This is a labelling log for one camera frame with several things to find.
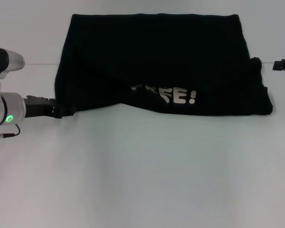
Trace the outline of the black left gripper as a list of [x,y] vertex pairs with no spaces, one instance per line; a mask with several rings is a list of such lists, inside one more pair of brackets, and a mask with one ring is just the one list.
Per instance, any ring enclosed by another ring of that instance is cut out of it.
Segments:
[[25,118],[48,116],[53,118],[62,118],[73,116],[76,113],[76,107],[60,105],[56,99],[44,97],[35,97],[28,95],[23,99],[26,105]]

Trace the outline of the black shirt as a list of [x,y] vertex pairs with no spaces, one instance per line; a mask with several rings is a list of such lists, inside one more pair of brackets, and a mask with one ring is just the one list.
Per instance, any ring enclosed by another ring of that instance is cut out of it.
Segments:
[[269,115],[261,69],[236,14],[75,14],[55,97],[78,111],[125,104],[165,114]]

